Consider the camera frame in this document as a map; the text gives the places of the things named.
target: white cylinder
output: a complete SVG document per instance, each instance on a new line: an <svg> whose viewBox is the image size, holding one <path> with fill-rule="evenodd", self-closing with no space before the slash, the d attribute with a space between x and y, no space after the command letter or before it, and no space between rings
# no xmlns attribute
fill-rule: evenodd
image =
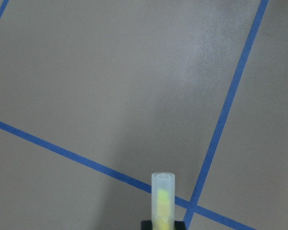
<svg viewBox="0 0 288 230"><path fill-rule="evenodd" d="M175 175L169 172L152 174L153 230L174 230Z"/></svg>

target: white tube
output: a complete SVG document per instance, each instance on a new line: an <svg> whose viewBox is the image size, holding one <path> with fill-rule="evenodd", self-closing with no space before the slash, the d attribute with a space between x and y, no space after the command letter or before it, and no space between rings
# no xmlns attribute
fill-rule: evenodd
<svg viewBox="0 0 288 230"><path fill-rule="evenodd" d="M175 175L169 172L152 174L153 230L174 230Z"/></svg>

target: gray surface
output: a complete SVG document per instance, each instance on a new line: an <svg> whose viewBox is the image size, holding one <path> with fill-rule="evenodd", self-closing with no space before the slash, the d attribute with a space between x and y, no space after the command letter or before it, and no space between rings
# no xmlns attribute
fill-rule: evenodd
<svg viewBox="0 0 288 230"><path fill-rule="evenodd" d="M10 1L0 120L149 184L173 172L189 200L258 4ZM288 229L288 1L268 5L200 205ZM0 131L0 229L149 216L149 194ZM190 229L227 229L198 217Z"/></svg>

